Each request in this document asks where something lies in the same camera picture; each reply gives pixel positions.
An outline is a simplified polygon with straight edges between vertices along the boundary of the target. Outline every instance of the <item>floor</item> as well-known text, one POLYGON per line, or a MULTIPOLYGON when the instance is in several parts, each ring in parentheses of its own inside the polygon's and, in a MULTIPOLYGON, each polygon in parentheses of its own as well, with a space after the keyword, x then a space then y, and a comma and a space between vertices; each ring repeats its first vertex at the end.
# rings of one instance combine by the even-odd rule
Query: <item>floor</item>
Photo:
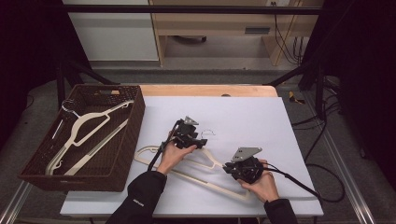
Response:
MULTIPOLYGON (((280 66, 273 67, 261 39, 257 36, 209 36, 204 43, 195 39, 170 38, 162 67, 153 63, 136 62, 123 63, 121 66, 111 63, 94 64, 94 69, 104 77, 135 84, 260 85, 281 77, 296 66, 283 60, 280 66)), ((86 82, 95 82, 89 77, 83 78, 86 82)), ((312 110, 314 90, 299 91, 296 86, 299 78, 291 78, 276 87, 278 95, 284 100, 292 124, 315 114, 312 110), (290 99, 290 92, 294 94, 294 100, 290 99)), ((329 80, 337 84, 336 78, 329 80)), ((21 183, 17 178, 18 173, 39 145, 40 136, 46 133, 56 117, 57 98, 53 94, 55 90, 56 85, 52 81, 29 93, 28 102, 32 104, 23 112, 20 123, 0 151, 0 179, 4 183, 0 191, 1 211, 6 211, 21 183)), ((395 191, 382 176, 375 161, 361 157, 359 143, 350 131, 348 121, 343 116, 342 108, 338 106, 333 92, 326 90, 325 97, 329 97, 326 101, 328 107, 332 104, 335 106, 329 109, 325 131, 309 154, 307 163, 313 165, 308 166, 308 171, 315 188, 323 198, 337 201, 343 191, 337 178, 329 171, 318 168, 318 165, 326 167, 344 180, 346 195, 337 203, 324 202, 325 215, 318 218, 318 223, 396 223, 395 191)), ((324 123, 320 119, 312 119, 293 127, 302 154, 306 156, 320 135, 324 123)), ((30 193, 20 207, 16 223, 90 223, 87 218, 71 220, 59 215, 64 192, 45 192, 35 187, 26 190, 30 193)), ((103 223, 104 220, 96 218, 94 221, 103 223)), ((314 219, 301 218, 299 222, 314 223, 314 219)))

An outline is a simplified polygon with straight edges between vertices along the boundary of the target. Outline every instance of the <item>white plastic hanger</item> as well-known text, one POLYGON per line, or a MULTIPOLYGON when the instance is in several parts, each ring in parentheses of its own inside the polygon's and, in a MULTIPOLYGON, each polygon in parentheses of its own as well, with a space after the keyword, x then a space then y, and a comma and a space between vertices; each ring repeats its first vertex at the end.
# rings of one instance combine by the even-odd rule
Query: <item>white plastic hanger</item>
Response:
POLYGON ((78 117, 78 119, 73 124, 69 139, 66 141, 66 143, 64 143, 64 146, 58 151, 58 153, 52 158, 52 160, 47 165, 46 175, 53 175, 53 171, 58 169, 59 167, 61 167, 61 165, 62 165, 61 159, 72 145, 76 146, 76 147, 81 146, 81 144, 83 144, 85 141, 87 141, 88 138, 90 138, 94 133, 96 133, 99 129, 101 129, 110 120, 110 116, 108 115, 109 113, 111 113, 117 109, 120 109, 120 108, 125 108, 129 104, 132 104, 133 102, 134 102, 134 100, 125 101, 124 103, 121 103, 119 105, 111 107, 104 112, 93 112, 93 113, 85 114, 83 116, 79 116, 75 111, 72 111, 73 114, 75 114, 78 117), (78 142, 75 142, 77 134, 78 134, 78 130, 82 126, 82 124, 84 124, 86 121, 88 121, 90 119, 95 119, 95 118, 99 118, 102 116, 105 116, 106 119, 101 124, 99 124, 96 128, 94 128, 90 133, 85 135, 81 140, 79 140, 78 142))
POLYGON ((91 149, 87 155, 85 155, 81 160, 79 160, 72 168, 70 168, 65 175, 75 175, 76 172, 81 169, 85 163, 87 163, 95 154, 98 152, 108 141, 111 140, 119 131, 122 130, 123 127, 126 126, 126 123, 128 122, 128 119, 126 119, 122 124, 120 124, 113 132, 111 132, 106 138, 104 138, 96 147, 91 149))
MULTIPOLYGON (((142 162, 142 163, 144 163, 146 165, 149 165, 150 161, 140 157, 140 155, 143 152, 148 151, 148 150, 150 152, 152 152, 152 153, 156 153, 158 148, 159 147, 155 147, 155 146, 142 147, 142 148, 140 148, 138 151, 136 151, 134 153, 134 159, 136 161, 139 161, 139 162, 142 162)), ((213 168, 215 168, 215 166, 219 166, 221 168, 223 167, 223 164, 221 162, 219 162, 219 161, 216 161, 216 159, 213 157, 213 155, 209 152, 208 149, 203 147, 203 148, 198 149, 198 150, 201 150, 213 162, 212 166, 208 166, 206 164, 202 164, 200 162, 189 160, 189 159, 184 159, 183 161, 192 162, 193 164, 196 164, 196 165, 199 165, 199 166, 203 166, 203 167, 205 167, 207 169, 213 169, 213 168)), ((214 189, 216 191, 219 191, 221 193, 227 194, 229 196, 232 196, 232 197, 234 197, 236 199, 239 199, 239 200, 242 200, 242 201, 247 200, 249 198, 249 195, 250 195, 248 190, 246 190, 245 194, 240 194, 240 193, 237 193, 237 192, 233 192, 233 191, 231 191, 229 189, 222 188, 220 186, 217 186, 215 184, 209 183, 209 182, 207 182, 205 180, 202 180, 202 179, 199 179, 199 178, 197 178, 195 176, 191 176, 191 175, 185 174, 185 173, 180 172, 180 171, 175 170, 175 169, 171 170, 171 173, 174 174, 174 175, 182 176, 182 177, 184 177, 186 179, 189 179, 189 180, 191 180, 191 181, 193 181, 195 183, 198 183, 198 184, 203 185, 203 186, 205 186, 207 188, 210 188, 210 189, 214 189)))

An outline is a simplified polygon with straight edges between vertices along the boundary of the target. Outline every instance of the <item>white cabinet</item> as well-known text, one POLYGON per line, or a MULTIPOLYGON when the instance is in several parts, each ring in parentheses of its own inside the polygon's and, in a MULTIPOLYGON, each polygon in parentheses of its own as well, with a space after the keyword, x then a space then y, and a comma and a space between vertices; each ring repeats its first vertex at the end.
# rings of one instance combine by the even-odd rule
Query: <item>white cabinet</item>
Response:
MULTIPOLYGON (((147 0, 64 0, 64 4, 148 5, 147 0)), ((69 13, 92 61, 158 61, 149 13, 69 13)))

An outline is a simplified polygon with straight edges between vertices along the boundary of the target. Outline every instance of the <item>wicker basket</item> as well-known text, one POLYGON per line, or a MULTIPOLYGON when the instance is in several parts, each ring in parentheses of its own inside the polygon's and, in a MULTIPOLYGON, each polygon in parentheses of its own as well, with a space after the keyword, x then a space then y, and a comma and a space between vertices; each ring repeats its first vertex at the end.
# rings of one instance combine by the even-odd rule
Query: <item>wicker basket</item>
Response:
MULTIPOLYGON (((110 120, 81 146, 71 146, 62 158, 62 165, 53 175, 45 175, 46 167, 69 139, 77 116, 61 109, 39 148, 20 173, 19 178, 43 190, 123 191, 145 112, 139 86, 76 85, 68 99, 78 115, 103 112, 127 100, 132 105, 115 110, 110 120), (75 175, 64 175, 74 164, 128 119, 127 125, 111 138, 75 175)), ((76 141, 105 120, 90 119, 79 128, 76 141)))

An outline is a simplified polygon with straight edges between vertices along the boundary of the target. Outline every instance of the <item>white tabletop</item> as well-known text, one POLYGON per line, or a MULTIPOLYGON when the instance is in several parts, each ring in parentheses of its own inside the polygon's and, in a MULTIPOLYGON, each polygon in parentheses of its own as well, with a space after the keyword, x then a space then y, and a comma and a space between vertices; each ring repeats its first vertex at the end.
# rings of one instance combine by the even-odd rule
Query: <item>white tabletop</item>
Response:
MULTIPOLYGON (((136 151, 158 146, 178 119, 191 117, 199 122, 198 138, 208 139, 207 148, 217 161, 231 160, 239 147, 261 147, 257 158, 267 159, 313 189, 282 99, 279 97, 166 97, 146 96, 146 111, 136 151)), ((145 153, 150 159, 153 153, 145 153)), ((189 155, 205 161, 199 149, 189 155)), ((204 170, 181 162, 176 169, 231 191, 244 193, 240 185, 221 168, 204 170)), ((127 185, 148 166, 133 161, 127 185)), ((290 199, 298 217, 322 216, 318 199, 283 175, 274 174, 279 195, 290 199)), ((69 191, 61 214, 72 217, 110 216, 127 195, 124 192, 69 191)), ((169 174, 167 184, 153 214, 155 217, 265 217, 262 203, 250 194, 240 200, 181 176, 169 174)))

